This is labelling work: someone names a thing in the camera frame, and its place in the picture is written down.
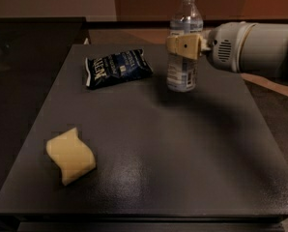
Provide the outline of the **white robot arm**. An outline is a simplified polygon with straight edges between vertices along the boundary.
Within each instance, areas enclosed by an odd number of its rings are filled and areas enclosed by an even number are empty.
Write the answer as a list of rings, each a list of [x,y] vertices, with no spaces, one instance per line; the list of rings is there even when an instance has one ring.
[[[288,24],[228,22],[209,31],[170,36],[167,50],[189,60],[207,57],[216,69],[288,85]]]

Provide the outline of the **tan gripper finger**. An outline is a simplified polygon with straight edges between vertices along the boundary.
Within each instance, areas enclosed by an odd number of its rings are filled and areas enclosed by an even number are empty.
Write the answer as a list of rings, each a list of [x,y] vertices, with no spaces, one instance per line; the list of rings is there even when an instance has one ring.
[[[197,60],[201,52],[200,34],[173,35],[166,39],[167,51],[171,54]]]

